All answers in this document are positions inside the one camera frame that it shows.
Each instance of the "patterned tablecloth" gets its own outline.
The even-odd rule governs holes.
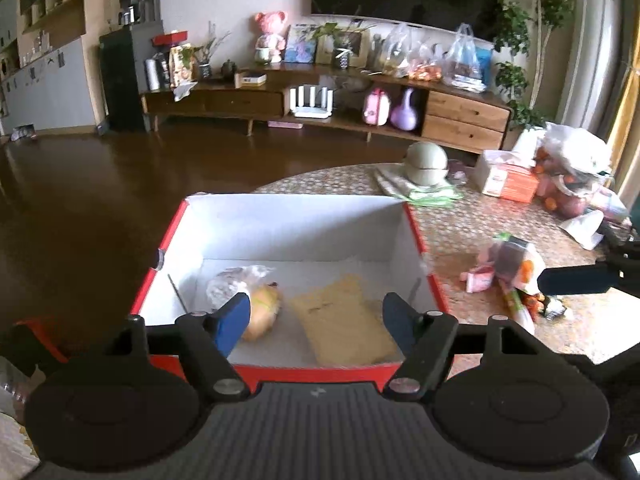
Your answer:
[[[373,165],[345,166],[299,174],[256,190],[259,193],[381,194]],[[558,228],[558,219],[538,203],[524,205],[482,195],[472,185],[451,208],[415,207],[420,232],[433,256],[451,313],[460,322],[485,324],[493,314],[508,314],[497,287],[467,294],[460,273],[469,270],[480,248],[499,232],[529,240],[547,267],[591,264],[593,252]],[[601,362],[640,341],[640,300],[618,290],[571,296],[573,319],[538,319],[536,336],[559,352],[583,353]]]

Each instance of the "potted plant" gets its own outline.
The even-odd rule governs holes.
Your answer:
[[[332,38],[334,44],[332,66],[346,70],[353,54],[351,34],[362,33],[371,27],[372,25],[363,27],[362,20],[356,18],[352,18],[346,27],[339,26],[337,22],[327,22],[316,28],[312,38],[316,40],[322,36]]]
[[[211,57],[215,54],[216,50],[219,49],[220,45],[226,41],[226,38],[228,38],[230,34],[230,32],[226,32],[219,37],[216,34],[216,24],[209,22],[209,31],[207,33],[205,43],[202,46],[194,47],[191,53],[198,63],[198,74],[200,79],[208,79],[211,77]]]
[[[516,2],[505,3],[498,20],[498,33],[494,39],[496,50],[507,47],[511,54],[511,61],[498,63],[495,83],[513,110],[513,126],[544,125],[544,117],[534,107],[545,70],[546,48],[553,31],[563,27],[572,12],[570,0],[531,0],[531,3],[533,17]],[[519,53],[529,53],[530,27],[534,29],[535,34],[536,69],[531,96],[526,102],[524,92],[529,86],[529,81],[523,67],[516,65],[515,56]]]

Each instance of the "tissue box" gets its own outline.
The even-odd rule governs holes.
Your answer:
[[[526,165],[516,153],[485,150],[478,157],[474,179],[485,195],[529,203],[538,179]]]

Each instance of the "green plant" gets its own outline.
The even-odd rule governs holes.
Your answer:
[[[346,27],[341,27],[337,22],[327,22],[320,25],[318,28],[315,28],[311,34],[311,38],[317,40],[321,36],[330,36],[331,38],[334,38],[334,40],[344,41],[346,39],[348,42],[350,34],[361,33],[371,27],[373,27],[373,25],[363,27],[362,20],[359,18],[352,18]]]
[[[500,93],[507,96],[513,109],[513,124],[535,126],[543,123],[542,115],[534,110],[542,76],[545,69],[546,48],[556,28],[562,27],[572,12],[570,0],[531,0],[533,17],[518,3],[507,2],[502,7],[498,20],[498,33],[494,39],[495,49],[507,47],[511,61],[498,64],[496,84]],[[530,25],[535,28],[536,68],[528,104],[522,99],[529,86],[524,70],[515,64],[517,54],[528,54],[530,50]]]

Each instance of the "wooden drawer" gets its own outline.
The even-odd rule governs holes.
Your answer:
[[[500,132],[430,115],[424,117],[422,136],[446,146],[474,153],[498,150],[502,142]]]
[[[427,113],[462,123],[483,126],[496,132],[504,132],[509,121],[508,110],[434,91],[429,92]]]
[[[281,118],[284,115],[284,95],[280,92],[221,90],[203,94],[207,113],[248,118]]]
[[[149,92],[144,95],[145,112],[157,115],[199,115],[204,113],[204,103],[200,92],[190,95],[178,102],[174,101],[173,92]]]

